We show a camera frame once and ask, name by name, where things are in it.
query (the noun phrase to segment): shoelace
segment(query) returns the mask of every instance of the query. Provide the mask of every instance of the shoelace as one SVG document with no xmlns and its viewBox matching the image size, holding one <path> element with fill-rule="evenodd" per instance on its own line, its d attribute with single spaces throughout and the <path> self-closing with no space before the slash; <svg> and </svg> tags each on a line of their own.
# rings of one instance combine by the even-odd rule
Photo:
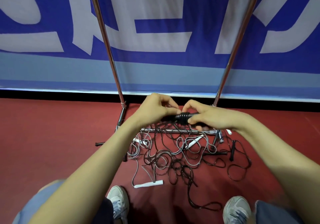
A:
<svg viewBox="0 0 320 224">
<path fill-rule="evenodd" d="M 120 200 L 116 200 L 112 202 L 113 206 L 113 218 L 118 219 L 121 218 L 121 214 L 126 211 L 125 208 L 122 208 Z"/>
<path fill-rule="evenodd" d="M 233 224 L 246 224 L 247 223 L 247 216 L 241 212 L 241 211 L 236 211 L 236 214 L 230 214 L 231 216 L 234 217 L 234 219 L 231 220 L 231 223 Z"/>
</svg>

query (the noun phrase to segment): shoe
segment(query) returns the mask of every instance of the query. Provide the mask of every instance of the shoe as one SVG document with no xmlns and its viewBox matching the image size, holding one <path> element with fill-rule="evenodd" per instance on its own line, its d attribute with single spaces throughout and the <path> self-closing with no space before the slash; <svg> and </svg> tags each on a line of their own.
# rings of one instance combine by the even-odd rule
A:
<svg viewBox="0 0 320 224">
<path fill-rule="evenodd" d="M 121 218 L 122 224 L 128 224 L 127 215 L 129 213 L 129 198 L 125 189 L 121 186 L 113 186 L 107 198 L 113 205 L 113 219 Z"/>
<path fill-rule="evenodd" d="M 234 196 L 223 208 L 225 224 L 245 224 L 251 215 L 249 203 L 242 196 Z"/>
</svg>

